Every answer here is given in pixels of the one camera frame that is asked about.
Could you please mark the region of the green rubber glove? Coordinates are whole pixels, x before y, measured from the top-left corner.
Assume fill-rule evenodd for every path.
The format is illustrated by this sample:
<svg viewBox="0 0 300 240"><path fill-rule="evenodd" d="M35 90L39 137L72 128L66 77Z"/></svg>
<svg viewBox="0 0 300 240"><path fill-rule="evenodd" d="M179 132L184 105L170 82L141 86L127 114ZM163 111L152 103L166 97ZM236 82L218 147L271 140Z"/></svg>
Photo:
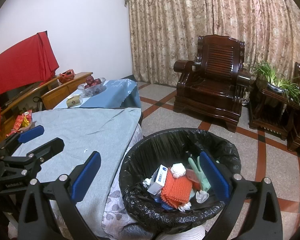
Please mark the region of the green rubber glove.
<svg viewBox="0 0 300 240"><path fill-rule="evenodd" d="M209 191L209 189L211 188L211 185L200 166L200 157L197 157L196 162L191 157L189 157L188 162L189 162L190 166L192 167L192 170L194 171L194 174L196 175L196 177L199 181L200 189L205 192Z"/></svg>

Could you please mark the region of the blue plastic bag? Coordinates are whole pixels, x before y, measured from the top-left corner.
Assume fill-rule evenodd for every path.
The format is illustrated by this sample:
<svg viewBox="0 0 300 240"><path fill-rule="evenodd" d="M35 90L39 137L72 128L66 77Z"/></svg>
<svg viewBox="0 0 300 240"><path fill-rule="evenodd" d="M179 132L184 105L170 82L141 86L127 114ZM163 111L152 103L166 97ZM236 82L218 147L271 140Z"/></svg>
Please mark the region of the blue plastic bag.
<svg viewBox="0 0 300 240"><path fill-rule="evenodd" d="M172 207L172 206L168 205L166 202L164 202L164 201L162 200L162 198L161 198L160 195L154 196L154 200L155 200L156 203L161 204L161 207L162 207L163 209L165 209L165 210L174 210L174 207Z"/></svg>

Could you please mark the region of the orange foam net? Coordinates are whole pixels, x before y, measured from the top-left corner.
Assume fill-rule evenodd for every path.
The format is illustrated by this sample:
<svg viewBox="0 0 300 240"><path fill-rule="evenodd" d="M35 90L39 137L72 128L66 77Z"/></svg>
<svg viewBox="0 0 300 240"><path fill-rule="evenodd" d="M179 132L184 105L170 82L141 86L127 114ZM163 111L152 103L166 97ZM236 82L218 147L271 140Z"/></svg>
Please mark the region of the orange foam net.
<svg viewBox="0 0 300 240"><path fill-rule="evenodd" d="M168 169L165 186L161 189L161 198L168 205L178 209L179 205L189 202L192 190L192 181L186 176L173 178L171 169Z"/></svg>

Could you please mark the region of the white blue small box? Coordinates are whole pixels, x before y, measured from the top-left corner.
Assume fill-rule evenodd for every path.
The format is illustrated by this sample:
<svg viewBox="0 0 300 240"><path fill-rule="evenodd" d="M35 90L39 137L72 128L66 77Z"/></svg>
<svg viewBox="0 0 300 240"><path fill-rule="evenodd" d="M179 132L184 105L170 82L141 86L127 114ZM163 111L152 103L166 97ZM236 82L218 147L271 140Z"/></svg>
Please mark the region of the white blue small box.
<svg viewBox="0 0 300 240"><path fill-rule="evenodd" d="M147 192L152 195L157 195L161 189L165 186L168 168L164 165L160 165L153 173L150 185Z"/></svg>

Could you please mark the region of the white tissue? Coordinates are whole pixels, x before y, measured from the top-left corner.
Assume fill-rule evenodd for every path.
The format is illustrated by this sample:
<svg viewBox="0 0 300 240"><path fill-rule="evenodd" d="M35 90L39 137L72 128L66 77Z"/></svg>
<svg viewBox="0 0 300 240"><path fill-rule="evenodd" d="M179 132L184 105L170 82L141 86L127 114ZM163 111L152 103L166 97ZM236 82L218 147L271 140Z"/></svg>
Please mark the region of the white tissue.
<svg viewBox="0 0 300 240"><path fill-rule="evenodd" d="M180 177L185 176L186 168L182 163L173 164L171 167L171 174L173 178L178 179Z"/></svg>

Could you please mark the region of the white plastic bottle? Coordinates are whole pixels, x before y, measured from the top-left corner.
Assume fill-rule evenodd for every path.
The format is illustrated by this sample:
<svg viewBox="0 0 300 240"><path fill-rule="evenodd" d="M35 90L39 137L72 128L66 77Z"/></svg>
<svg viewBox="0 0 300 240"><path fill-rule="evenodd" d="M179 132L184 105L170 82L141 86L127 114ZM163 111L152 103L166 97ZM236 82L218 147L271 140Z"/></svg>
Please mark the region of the white plastic bottle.
<svg viewBox="0 0 300 240"><path fill-rule="evenodd" d="M142 184L143 184L143 187L149 188L150 185L151 185L151 179L150 179L150 178L145 178L145 179L143 180Z"/></svg>

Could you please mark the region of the pink face mask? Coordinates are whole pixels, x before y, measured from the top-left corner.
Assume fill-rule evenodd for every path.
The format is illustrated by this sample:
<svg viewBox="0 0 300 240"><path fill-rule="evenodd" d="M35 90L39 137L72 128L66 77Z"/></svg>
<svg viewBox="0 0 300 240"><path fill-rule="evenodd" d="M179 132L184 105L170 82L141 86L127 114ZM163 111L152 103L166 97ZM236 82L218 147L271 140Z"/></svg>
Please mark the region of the pink face mask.
<svg viewBox="0 0 300 240"><path fill-rule="evenodd" d="M192 170L192 169L186 169L186 174L185 174L185 176L186 176L189 180L191 180L192 182L194 182L194 183L199 183L199 180L198 180L198 178L197 178L197 176L196 176L194 170Z"/></svg>

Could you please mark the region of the black lined trash bin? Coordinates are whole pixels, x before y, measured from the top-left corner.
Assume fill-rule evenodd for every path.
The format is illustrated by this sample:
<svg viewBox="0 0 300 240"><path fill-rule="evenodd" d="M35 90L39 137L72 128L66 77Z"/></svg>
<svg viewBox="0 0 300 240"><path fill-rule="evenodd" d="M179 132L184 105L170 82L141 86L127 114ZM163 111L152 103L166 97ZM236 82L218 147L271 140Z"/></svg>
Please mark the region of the black lined trash bin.
<svg viewBox="0 0 300 240"><path fill-rule="evenodd" d="M231 173L241 171L241 161L236 146L208 131L195 128L174 128L153 133L135 144L123 159L119 185L123 204L133 219L149 231L169 234L181 233L204 224L221 212L224 203L213 191L204 204L193 202L190 210L181 212L178 207L190 201L192 188L199 185L186 176L174 178L168 171L161 191L163 202L172 207L166 210L157 203L143 186L161 166L171 168L182 163L190 167L188 159L197 159L206 152L225 165Z"/></svg>

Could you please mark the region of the snack bowl with packets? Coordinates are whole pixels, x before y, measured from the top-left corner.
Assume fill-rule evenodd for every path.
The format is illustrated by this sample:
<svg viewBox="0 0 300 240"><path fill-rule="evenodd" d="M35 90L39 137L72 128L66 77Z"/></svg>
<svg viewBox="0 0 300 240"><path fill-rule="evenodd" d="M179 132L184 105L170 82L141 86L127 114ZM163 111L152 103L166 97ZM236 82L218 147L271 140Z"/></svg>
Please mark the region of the snack bowl with packets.
<svg viewBox="0 0 300 240"><path fill-rule="evenodd" d="M11 131L6 134L6 137L9 137L14 133L26 132L33 127L34 121L32 118L32 110L25 111L23 114L17 116Z"/></svg>

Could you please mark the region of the grey table cloth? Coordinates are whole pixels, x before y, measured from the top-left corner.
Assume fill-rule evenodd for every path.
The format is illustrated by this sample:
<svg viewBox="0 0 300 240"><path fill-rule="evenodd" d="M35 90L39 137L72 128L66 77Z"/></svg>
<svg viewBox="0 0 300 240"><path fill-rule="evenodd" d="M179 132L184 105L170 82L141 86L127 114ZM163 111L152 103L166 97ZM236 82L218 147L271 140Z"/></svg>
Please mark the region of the grey table cloth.
<svg viewBox="0 0 300 240"><path fill-rule="evenodd" d="M46 142L61 138L63 151L43 163L37 174L40 182L47 182L56 180L61 174L70 174L93 151L99 152L101 167L77 208L92 232L106 237L102 229L104 207L140 116L140 108L64 108L37 112L32 118L37 125L43 126L43 135L22 144L13 156L24 157Z"/></svg>

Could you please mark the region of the glass fruit bowl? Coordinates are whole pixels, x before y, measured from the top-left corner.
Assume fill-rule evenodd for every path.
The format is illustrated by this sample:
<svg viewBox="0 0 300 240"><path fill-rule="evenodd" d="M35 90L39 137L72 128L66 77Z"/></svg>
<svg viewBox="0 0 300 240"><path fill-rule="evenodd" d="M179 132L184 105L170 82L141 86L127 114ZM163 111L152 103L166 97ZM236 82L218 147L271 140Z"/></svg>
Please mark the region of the glass fruit bowl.
<svg viewBox="0 0 300 240"><path fill-rule="evenodd" d="M91 96L95 96L97 94L102 93L106 90L106 87L104 85L106 79L104 77L100 78L100 83L95 84L93 86L89 86L86 83L80 84L77 89L81 92L82 96L84 98L88 98Z"/></svg>

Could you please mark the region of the red cloth cover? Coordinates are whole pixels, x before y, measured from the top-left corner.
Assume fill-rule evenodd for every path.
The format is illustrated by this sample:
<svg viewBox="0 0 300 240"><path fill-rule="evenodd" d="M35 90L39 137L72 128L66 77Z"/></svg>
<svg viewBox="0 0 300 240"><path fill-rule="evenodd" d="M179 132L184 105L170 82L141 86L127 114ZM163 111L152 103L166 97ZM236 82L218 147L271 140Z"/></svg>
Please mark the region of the red cloth cover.
<svg viewBox="0 0 300 240"><path fill-rule="evenodd" d="M36 33L0 54L0 94L51 80L59 68L47 31Z"/></svg>

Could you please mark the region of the blue table cover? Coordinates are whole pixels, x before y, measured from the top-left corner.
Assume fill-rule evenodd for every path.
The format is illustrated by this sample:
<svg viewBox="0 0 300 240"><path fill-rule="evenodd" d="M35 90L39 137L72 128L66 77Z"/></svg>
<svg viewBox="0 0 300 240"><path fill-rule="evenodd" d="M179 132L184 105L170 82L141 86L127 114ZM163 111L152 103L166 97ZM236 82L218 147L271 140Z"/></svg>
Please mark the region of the blue table cover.
<svg viewBox="0 0 300 240"><path fill-rule="evenodd" d="M141 108L138 84L131 79L109 80L104 82L105 90L90 97L83 96L83 90L77 89L53 109L67 108L66 101L80 95L82 103L74 108Z"/></svg>

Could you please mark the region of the green potted plant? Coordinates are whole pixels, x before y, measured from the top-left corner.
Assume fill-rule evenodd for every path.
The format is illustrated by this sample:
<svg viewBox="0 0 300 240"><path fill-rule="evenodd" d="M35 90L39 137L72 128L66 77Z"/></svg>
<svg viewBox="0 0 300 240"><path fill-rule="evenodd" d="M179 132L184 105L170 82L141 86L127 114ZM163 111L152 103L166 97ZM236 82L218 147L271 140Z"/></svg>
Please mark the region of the green potted plant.
<svg viewBox="0 0 300 240"><path fill-rule="evenodd" d="M300 106L300 87L283 74L279 74L268 61L256 62L252 70L256 77L265 79L271 87L282 90L288 100Z"/></svg>

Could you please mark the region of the beige patterned curtain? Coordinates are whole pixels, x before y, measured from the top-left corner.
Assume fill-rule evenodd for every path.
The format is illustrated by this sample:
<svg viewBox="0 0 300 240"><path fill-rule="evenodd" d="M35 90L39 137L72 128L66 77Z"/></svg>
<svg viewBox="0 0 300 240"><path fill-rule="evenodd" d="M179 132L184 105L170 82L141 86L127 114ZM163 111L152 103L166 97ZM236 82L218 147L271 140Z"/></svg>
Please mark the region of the beige patterned curtain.
<svg viewBox="0 0 300 240"><path fill-rule="evenodd" d="M245 43L248 65L266 60L285 77L300 62L300 9L293 0L125 0L133 74L176 85L179 59L193 60L197 39L230 36Z"/></svg>

